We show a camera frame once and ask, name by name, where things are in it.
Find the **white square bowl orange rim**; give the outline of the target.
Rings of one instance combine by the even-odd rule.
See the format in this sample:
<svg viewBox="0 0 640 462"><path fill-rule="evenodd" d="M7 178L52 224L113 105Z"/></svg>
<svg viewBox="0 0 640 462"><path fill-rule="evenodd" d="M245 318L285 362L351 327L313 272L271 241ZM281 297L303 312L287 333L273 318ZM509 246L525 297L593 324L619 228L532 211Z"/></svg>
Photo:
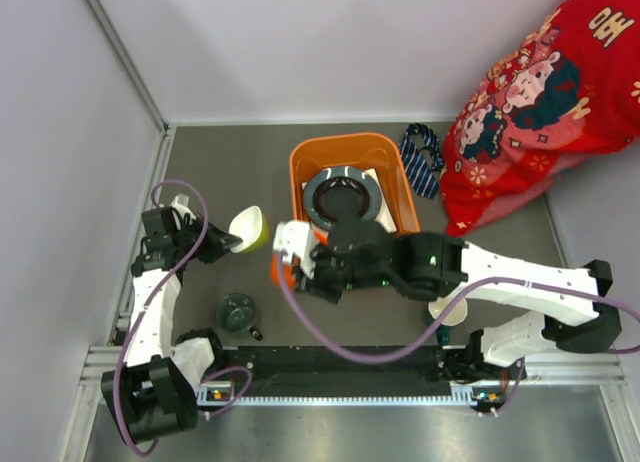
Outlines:
<svg viewBox="0 0 640 462"><path fill-rule="evenodd" d="M237 214L229 225L229 233L241 240L231 248L234 254L248 253L269 240L269 226L262 209L256 205Z"/></svg>

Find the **orange plastic bin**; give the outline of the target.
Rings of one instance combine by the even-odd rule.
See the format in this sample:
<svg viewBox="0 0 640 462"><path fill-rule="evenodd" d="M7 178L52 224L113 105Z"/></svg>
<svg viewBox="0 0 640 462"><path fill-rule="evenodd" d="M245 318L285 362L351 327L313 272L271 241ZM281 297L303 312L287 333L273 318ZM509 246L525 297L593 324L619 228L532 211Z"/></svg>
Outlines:
<svg viewBox="0 0 640 462"><path fill-rule="evenodd" d="M303 185L321 170L333 166L353 166L362 171L373 169L397 232L420 230L400 152L391 139L373 132L312 138L293 149L289 157L289 179L294 219L309 220L303 204Z"/></svg>

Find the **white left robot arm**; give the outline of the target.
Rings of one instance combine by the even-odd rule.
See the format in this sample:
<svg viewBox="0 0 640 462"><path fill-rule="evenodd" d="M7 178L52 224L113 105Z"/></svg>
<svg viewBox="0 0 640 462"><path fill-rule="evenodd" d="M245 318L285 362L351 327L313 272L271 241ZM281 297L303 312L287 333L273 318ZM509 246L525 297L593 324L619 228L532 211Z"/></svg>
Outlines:
<svg viewBox="0 0 640 462"><path fill-rule="evenodd" d="M142 215L145 234L131 265L134 305L116 367L101 391L123 441L133 450L197 425L197 392L228 358L213 329L172 337L173 315L189 261L213 263L239 238L214 227L183 202Z"/></svg>

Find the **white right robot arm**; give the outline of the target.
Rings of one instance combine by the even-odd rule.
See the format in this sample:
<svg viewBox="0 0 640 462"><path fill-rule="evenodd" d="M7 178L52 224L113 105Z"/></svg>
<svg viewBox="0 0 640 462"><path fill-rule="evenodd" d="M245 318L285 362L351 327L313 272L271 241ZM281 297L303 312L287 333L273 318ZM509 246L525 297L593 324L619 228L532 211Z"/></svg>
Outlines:
<svg viewBox="0 0 640 462"><path fill-rule="evenodd" d="M281 223L273 250L282 256L284 291L331 303L346 291L392 287L423 302L440 325L457 325L469 299L523 310L497 327L473 332L454 353L452 379L492 376L519 359L556 348L577 354L608 351L621 333L618 308L605 302L608 263L578 269L502 256L434 232L392 234L375 221L350 220L321 239L302 221Z"/></svg>

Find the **black round plate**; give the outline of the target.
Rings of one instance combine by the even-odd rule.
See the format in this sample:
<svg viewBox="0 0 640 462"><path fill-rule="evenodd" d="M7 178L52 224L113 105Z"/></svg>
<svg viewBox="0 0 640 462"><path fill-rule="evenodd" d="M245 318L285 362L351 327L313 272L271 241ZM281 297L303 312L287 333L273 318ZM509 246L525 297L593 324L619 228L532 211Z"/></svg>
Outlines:
<svg viewBox="0 0 640 462"><path fill-rule="evenodd" d="M322 182L313 193L313 207L325 220L362 217L368 210L370 196L356 180L338 177Z"/></svg>

